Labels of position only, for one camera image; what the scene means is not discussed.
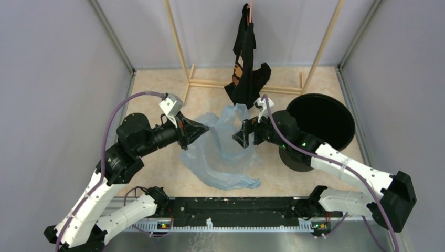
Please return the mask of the light blue trash bag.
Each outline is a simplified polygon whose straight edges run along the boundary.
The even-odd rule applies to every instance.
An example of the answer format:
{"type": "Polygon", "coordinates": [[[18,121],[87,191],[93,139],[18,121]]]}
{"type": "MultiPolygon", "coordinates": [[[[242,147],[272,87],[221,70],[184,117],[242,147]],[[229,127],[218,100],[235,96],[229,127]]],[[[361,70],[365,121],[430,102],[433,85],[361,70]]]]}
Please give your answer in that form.
{"type": "Polygon", "coordinates": [[[225,106],[220,115],[199,115],[195,121],[208,126],[209,131],[189,145],[180,160],[200,181],[219,190],[259,187],[260,179],[245,174],[258,160],[255,148],[250,145],[244,149],[232,138],[245,119],[249,113],[244,104],[225,106]]]}

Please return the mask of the black plastic trash bin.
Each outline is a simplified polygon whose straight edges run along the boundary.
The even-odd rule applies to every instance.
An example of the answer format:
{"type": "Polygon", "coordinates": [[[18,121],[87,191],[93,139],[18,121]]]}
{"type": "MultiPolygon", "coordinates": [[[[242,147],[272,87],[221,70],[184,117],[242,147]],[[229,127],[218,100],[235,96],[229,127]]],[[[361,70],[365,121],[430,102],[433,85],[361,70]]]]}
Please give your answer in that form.
{"type": "Polygon", "coordinates": [[[355,136],[355,121],[337,99],[320,93],[303,94],[293,99],[285,109],[296,119],[299,129],[342,151],[355,136]]]}

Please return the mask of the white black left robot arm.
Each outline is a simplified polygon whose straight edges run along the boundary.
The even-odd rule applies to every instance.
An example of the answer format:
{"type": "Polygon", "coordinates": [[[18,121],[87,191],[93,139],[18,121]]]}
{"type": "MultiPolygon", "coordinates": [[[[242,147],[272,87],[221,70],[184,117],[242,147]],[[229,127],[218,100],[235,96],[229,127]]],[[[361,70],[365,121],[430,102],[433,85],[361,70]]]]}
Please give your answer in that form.
{"type": "Polygon", "coordinates": [[[143,168],[142,157],[172,143],[182,149],[205,134],[209,127],[175,116],[151,127],[142,113],[127,116],[117,128],[118,141],[103,152],[83,195],[63,221],[49,226],[44,236],[56,245],[56,251],[101,251],[117,234],[139,220],[162,217],[168,211],[169,198],[161,187],[143,189],[143,195],[121,209],[103,216],[117,192],[143,168]]]}

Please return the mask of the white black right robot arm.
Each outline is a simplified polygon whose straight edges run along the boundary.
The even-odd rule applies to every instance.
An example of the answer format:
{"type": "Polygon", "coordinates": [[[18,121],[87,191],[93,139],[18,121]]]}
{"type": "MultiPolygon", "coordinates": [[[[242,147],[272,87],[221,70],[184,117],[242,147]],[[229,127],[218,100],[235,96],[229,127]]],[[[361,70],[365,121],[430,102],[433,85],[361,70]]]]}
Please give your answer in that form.
{"type": "Polygon", "coordinates": [[[232,138],[243,148],[269,142],[293,155],[297,164],[336,176],[357,190],[341,191],[317,186],[308,201],[314,216],[340,211],[371,217],[381,227],[400,233],[417,198],[411,177],[391,174],[360,163],[334,149],[327,142],[300,130],[297,120],[281,110],[268,116],[246,119],[232,138]]]}

